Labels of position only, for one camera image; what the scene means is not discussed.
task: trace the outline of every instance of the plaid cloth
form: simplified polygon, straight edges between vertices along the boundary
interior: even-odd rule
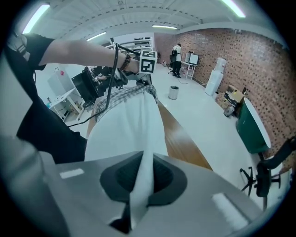
[[[157,103],[157,95],[156,95],[156,89],[153,85],[139,85],[135,87],[126,87],[124,89],[118,90],[110,95],[110,101],[109,105],[106,111],[104,111],[102,114],[99,114],[95,117],[96,122],[99,122],[99,120],[112,108],[114,108],[116,105],[120,104],[121,102],[126,101],[129,98],[132,98],[135,95],[138,95],[140,93],[148,92],[149,94],[152,94],[155,98],[155,102]],[[94,112],[98,113],[106,108],[106,102],[107,102],[107,95],[104,96],[105,98],[102,99],[95,107]]]

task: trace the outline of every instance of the black monitor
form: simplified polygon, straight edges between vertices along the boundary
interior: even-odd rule
[[[197,65],[198,58],[199,58],[199,55],[197,55],[197,54],[186,53],[185,62],[193,64],[193,65]]]
[[[73,77],[72,81],[85,102],[95,101],[95,99],[99,97],[90,71],[83,71]]]

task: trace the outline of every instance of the black office chair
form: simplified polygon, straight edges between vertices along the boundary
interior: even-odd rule
[[[167,68],[170,70],[169,72],[168,72],[168,74],[169,73],[171,73],[171,72],[173,72],[173,61],[172,61],[172,55],[170,55],[170,64],[169,65],[167,65]]]
[[[296,137],[288,139],[282,147],[278,150],[275,156],[272,159],[261,160],[257,167],[256,179],[253,178],[253,169],[249,167],[250,175],[246,173],[244,169],[240,169],[240,172],[243,172],[247,177],[247,184],[244,186],[242,191],[249,187],[248,196],[250,196],[252,186],[256,188],[256,195],[258,197],[267,197],[271,183],[277,182],[278,188],[281,187],[281,178],[280,176],[277,179],[271,178],[271,170],[275,169],[282,163],[293,151],[296,150]]]

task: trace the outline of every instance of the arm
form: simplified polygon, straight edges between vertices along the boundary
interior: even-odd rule
[[[45,51],[39,65],[47,63],[69,63],[84,66],[113,67],[115,50],[107,49],[101,45],[92,44],[86,40],[54,40]],[[120,68],[125,55],[118,53],[117,67]],[[139,61],[132,59],[127,71],[137,73]]]

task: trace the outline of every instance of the ceiling light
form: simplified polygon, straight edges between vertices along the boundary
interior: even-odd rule
[[[224,2],[238,17],[246,17],[242,10],[232,0],[221,0]]]
[[[39,18],[45,13],[45,11],[49,8],[48,4],[41,5],[38,10],[34,13],[32,18],[30,19],[29,23],[26,25],[23,34],[30,33],[33,26],[36,24],[36,22],[39,20]]]
[[[174,29],[174,30],[177,29],[174,26],[165,26],[165,25],[153,25],[152,27],[167,28],[167,29]]]
[[[101,35],[104,35],[104,34],[106,34],[106,33],[107,33],[107,32],[100,33],[100,34],[98,34],[98,35],[96,35],[96,36],[94,36],[94,37],[89,38],[87,41],[90,41],[90,40],[92,40],[92,39],[94,39],[94,38],[96,38],[96,37],[99,37],[99,36],[101,36]]]

